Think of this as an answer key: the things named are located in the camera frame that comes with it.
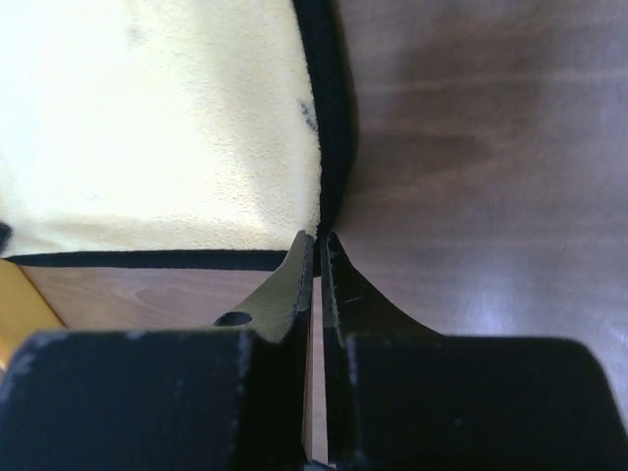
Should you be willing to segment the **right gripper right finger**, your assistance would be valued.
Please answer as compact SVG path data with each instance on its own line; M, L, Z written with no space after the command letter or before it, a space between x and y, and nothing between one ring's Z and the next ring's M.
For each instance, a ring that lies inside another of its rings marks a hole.
M439 334L321 245L328 453L340 470L623 470L600 363L574 340Z

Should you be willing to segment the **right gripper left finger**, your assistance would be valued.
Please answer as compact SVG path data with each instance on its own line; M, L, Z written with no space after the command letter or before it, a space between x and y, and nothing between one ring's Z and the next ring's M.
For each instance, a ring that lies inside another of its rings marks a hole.
M313 239L213 325L41 331L1 385L5 470L300 470Z

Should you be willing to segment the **yellow towel black trim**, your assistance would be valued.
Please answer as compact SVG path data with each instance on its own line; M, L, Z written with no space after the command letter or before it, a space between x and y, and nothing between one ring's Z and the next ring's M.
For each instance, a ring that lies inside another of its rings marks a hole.
M1 255L273 270L333 228L354 113L333 1L5 1Z

